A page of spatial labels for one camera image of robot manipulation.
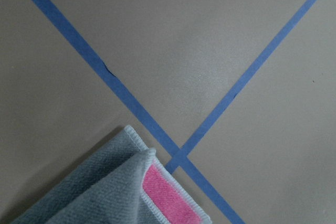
pink patch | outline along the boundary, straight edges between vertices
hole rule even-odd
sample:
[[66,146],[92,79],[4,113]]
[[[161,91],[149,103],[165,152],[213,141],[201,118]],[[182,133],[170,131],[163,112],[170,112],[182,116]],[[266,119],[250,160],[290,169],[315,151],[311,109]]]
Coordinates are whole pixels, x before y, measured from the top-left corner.
[[151,165],[142,185],[144,191],[171,224],[200,224],[201,218]]

pink stripe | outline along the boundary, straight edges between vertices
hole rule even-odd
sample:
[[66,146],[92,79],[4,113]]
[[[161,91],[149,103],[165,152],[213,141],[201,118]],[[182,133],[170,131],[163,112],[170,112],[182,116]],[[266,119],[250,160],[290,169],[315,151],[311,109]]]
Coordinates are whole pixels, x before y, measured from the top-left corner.
[[200,224],[201,218],[151,165],[142,185],[144,191],[171,224]]

gray floor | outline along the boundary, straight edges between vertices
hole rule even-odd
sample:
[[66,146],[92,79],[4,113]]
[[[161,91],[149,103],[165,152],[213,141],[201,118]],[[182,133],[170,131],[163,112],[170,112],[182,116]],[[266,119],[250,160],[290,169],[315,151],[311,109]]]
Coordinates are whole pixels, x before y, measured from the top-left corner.
[[[52,1],[182,146],[305,0]],[[169,161],[31,0],[0,9],[1,223],[127,124]],[[245,223],[336,223],[335,13],[318,0],[189,155]]]

folded towel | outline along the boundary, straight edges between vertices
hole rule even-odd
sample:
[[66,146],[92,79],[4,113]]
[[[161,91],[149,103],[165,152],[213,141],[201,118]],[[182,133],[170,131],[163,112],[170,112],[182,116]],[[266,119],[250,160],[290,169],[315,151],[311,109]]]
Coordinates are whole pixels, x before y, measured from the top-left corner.
[[131,126],[12,222],[208,224],[209,216]]

blue line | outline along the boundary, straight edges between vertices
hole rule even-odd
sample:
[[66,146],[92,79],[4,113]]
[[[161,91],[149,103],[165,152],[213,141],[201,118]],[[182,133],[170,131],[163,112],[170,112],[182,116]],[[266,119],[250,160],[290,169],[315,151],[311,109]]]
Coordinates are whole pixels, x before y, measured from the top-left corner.
[[167,133],[164,132],[164,130],[124,86],[124,84],[122,84],[122,82],[108,70],[105,63],[76,31],[66,17],[57,9],[57,7],[50,0],[32,1],[91,66],[97,75],[99,75],[107,86],[109,86],[117,97],[136,116],[136,118],[158,140],[167,152],[173,156],[179,150],[179,147],[173,142]]
[[203,123],[197,128],[192,136],[186,141],[183,147],[176,153],[172,159],[167,163],[166,169],[173,173],[179,166],[179,160],[183,156],[187,156],[192,149],[200,142],[207,131],[214,125],[218,118],[223,114],[226,108],[232,103],[234,98],[241,92],[243,87],[268,59],[268,57],[274,52],[274,50],[280,45],[289,32],[295,27],[295,25],[301,20],[306,12],[313,6],[316,0],[307,0],[300,9],[293,15],[293,17],[285,24],[280,32],[273,38],[273,40],[267,45],[267,47],[261,52],[258,58],[249,66],[249,68],[243,73],[228,93],[223,97],[219,104],[213,109],[209,116],[203,121]]
[[225,201],[225,199],[216,191],[216,189],[186,156],[182,157],[180,161],[180,166],[184,169],[184,171],[232,224],[244,224],[239,215],[232,209],[232,207]]

